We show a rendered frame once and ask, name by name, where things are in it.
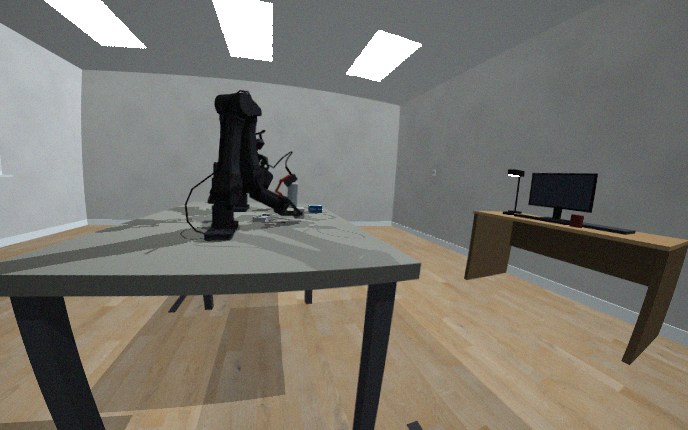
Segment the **white bottle with blue cap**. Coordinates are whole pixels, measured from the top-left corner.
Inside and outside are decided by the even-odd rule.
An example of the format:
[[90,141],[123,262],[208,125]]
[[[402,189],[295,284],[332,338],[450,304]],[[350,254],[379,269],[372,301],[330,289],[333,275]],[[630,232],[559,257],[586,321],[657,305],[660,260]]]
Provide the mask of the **white bottle with blue cap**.
[[293,182],[288,186],[287,197],[298,207],[298,183]]

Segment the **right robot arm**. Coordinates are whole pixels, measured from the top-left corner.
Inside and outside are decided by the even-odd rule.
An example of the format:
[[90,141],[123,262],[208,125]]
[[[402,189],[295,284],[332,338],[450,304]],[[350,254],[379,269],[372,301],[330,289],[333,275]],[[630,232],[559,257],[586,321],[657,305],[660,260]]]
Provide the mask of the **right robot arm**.
[[[262,116],[262,111],[246,92],[238,93],[231,99],[224,130],[224,112],[234,94],[236,93],[217,95],[214,102],[215,109],[220,114],[217,169],[220,161],[221,169],[216,169],[215,178],[212,177],[212,188],[208,198],[208,203],[214,204],[212,224],[204,233],[204,238],[232,237],[238,225],[238,221],[234,221],[234,205],[238,204],[242,195],[242,183],[243,189],[249,190],[250,198],[261,203],[273,179],[267,168],[260,168],[257,155],[256,124],[257,116]],[[261,176],[265,177],[264,183]]]

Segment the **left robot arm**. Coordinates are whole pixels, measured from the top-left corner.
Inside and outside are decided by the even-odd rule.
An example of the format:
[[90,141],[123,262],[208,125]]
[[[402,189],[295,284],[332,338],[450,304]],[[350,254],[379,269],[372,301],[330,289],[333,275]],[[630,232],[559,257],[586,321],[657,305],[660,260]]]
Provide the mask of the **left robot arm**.
[[[260,150],[264,145],[264,141],[262,139],[256,139],[256,141],[257,141],[257,145],[256,145],[257,149]],[[213,172],[216,171],[217,165],[218,165],[218,162],[214,162]],[[239,200],[239,203],[237,205],[234,205],[236,208],[236,209],[234,209],[234,211],[246,211],[247,210],[247,194],[246,193],[248,193],[248,192],[249,192],[249,190],[243,189],[242,196]],[[239,209],[239,208],[241,208],[241,209]]]

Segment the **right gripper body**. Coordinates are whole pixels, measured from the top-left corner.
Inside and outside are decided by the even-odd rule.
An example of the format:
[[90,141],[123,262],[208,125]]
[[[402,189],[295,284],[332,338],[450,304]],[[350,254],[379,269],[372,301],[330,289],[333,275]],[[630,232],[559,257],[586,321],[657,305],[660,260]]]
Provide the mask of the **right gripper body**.
[[[287,178],[286,178],[286,177],[287,177]],[[284,177],[283,179],[280,179],[280,181],[279,181],[280,183],[279,183],[279,185],[278,185],[278,187],[277,187],[275,193],[272,192],[272,191],[267,190],[267,192],[266,192],[266,194],[265,194],[265,196],[264,196],[264,199],[263,199],[263,201],[262,201],[262,203],[263,203],[264,205],[267,205],[267,206],[273,208],[274,210],[275,210],[275,208],[276,208],[276,210],[275,210],[274,212],[275,212],[275,213],[278,213],[279,215],[281,214],[281,212],[282,212],[282,210],[283,210],[283,208],[284,208],[284,206],[285,206],[285,203],[286,203],[286,201],[287,201],[287,199],[288,199],[288,198],[286,198],[286,197],[284,198],[284,196],[282,196],[282,194],[281,194],[280,192],[278,192],[278,189],[279,189],[281,183],[282,183],[283,181],[285,181],[286,179],[288,179],[288,178],[290,177],[290,175],[287,175],[286,177]],[[276,194],[276,193],[277,193],[277,194]],[[279,194],[279,195],[278,195],[278,194]],[[279,202],[280,204],[279,204],[278,202]],[[278,204],[278,205],[277,205],[277,204]],[[277,206],[277,207],[276,207],[276,206]],[[282,209],[281,209],[281,207],[282,207]]]

